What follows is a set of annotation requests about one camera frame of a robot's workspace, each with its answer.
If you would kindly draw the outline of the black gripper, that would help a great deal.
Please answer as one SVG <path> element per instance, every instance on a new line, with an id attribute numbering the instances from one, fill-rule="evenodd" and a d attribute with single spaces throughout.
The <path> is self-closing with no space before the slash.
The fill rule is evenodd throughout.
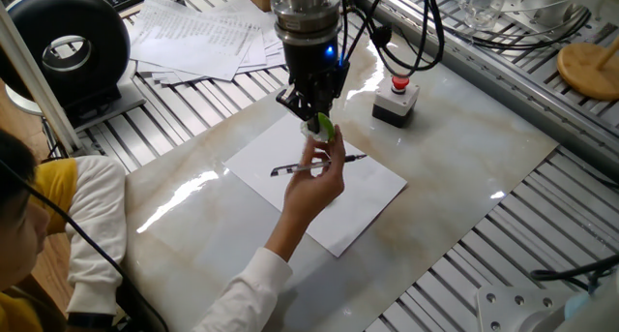
<path id="1" fill-rule="evenodd" d="M 291 86 L 276 101 L 320 133 L 319 112 L 329 112 L 342 90 L 350 64 L 339 59 L 338 38 L 316 45 L 283 44 Z"/>

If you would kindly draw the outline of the person's right hand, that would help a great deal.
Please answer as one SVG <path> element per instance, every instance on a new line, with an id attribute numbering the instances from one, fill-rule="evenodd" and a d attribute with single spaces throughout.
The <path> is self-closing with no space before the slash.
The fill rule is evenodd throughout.
<path id="1" fill-rule="evenodd" d="M 339 125 L 335 136 L 327 143 L 309 138 L 300 161 L 308 166 L 314 158 L 330 163 L 317 176 L 309 170 L 296 172 L 286 189 L 281 220 L 293 228 L 304 231 L 313 219 L 344 190 L 343 167 L 346 152 Z"/>

